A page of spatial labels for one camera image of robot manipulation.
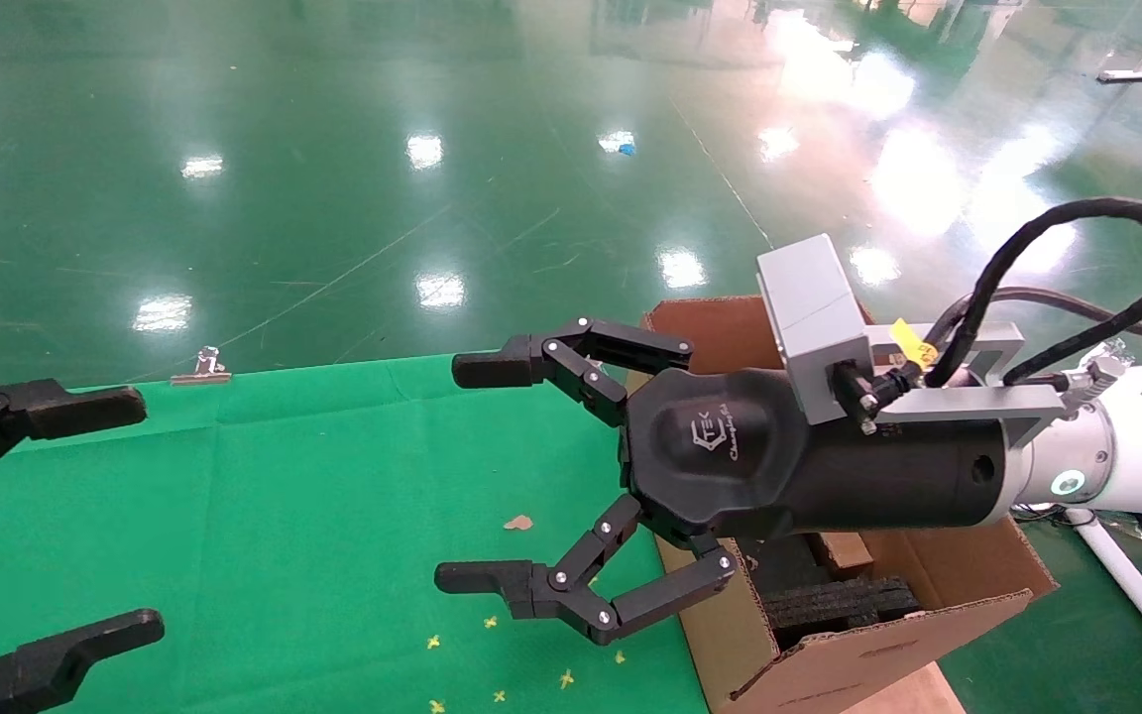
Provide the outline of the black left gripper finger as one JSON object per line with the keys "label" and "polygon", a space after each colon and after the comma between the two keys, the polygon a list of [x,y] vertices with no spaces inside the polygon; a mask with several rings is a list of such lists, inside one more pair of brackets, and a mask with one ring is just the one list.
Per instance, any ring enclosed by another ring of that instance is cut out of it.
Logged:
{"label": "black left gripper finger", "polygon": [[54,379],[0,385],[0,458],[23,441],[55,441],[144,422],[132,386],[72,393]]}
{"label": "black left gripper finger", "polygon": [[135,610],[19,645],[0,655],[0,713],[41,713],[66,705],[97,663],[162,637],[162,615]]}

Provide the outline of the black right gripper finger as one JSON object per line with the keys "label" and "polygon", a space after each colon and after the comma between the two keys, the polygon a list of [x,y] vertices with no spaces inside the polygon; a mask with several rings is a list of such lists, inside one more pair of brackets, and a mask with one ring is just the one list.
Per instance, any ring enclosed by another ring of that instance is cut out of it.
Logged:
{"label": "black right gripper finger", "polygon": [[502,597],[514,619],[558,619],[610,645],[724,591],[735,575],[735,557],[711,535],[690,537],[692,563],[608,600],[593,589],[595,575],[616,556],[640,526],[651,524],[643,502],[624,494],[574,543],[558,563],[488,560],[440,563],[434,584],[448,595]]}
{"label": "black right gripper finger", "polygon": [[556,330],[516,335],[499,351],[456,354],[452,379],[461,390],[549,383],[606,426],[622,426],[628,392],[604,366],[653,376],[687,369],[692,356],[686,338],[580,316]]}

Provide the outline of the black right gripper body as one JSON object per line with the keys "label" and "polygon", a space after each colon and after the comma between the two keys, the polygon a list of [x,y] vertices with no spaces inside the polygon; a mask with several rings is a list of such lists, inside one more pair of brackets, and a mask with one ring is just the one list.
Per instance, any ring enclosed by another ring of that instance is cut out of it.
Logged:
{"label": "black right gripper body", "polygon": [[811,424],[781,370],[665,370],[624,414],[624,484],[666,541],[965,528],[1002,492],[1000,423]]}

